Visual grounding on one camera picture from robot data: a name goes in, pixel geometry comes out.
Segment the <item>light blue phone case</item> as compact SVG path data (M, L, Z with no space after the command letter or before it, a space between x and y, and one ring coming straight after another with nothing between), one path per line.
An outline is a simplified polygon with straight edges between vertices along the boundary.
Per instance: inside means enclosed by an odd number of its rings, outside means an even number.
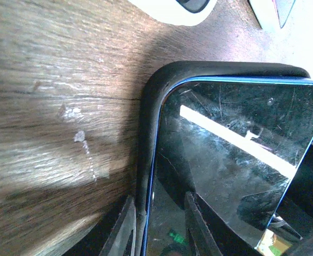
M134 6L162 23L196 26L212 12L217 1L130 0Z
M267 32L281 30L296 0L249 0L260 27Z

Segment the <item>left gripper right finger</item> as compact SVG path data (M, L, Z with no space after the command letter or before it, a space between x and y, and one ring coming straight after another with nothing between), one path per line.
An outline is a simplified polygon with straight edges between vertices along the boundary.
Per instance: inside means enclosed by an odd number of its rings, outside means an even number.
M186 192L185 229L192 255L255 255L197 193Z

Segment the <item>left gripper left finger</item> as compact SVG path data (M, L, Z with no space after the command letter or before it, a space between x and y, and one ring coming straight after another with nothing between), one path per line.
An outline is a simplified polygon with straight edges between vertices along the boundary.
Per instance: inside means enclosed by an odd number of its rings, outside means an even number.
M135 255L136 208L134 198L127 196L110 213L112 228L99 255Z

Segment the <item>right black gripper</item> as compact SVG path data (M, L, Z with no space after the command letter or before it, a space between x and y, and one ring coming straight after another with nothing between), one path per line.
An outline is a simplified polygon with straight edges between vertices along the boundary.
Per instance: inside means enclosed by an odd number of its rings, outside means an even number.
M313 255L313 143L277 208L277 214L302 237L283 255Z

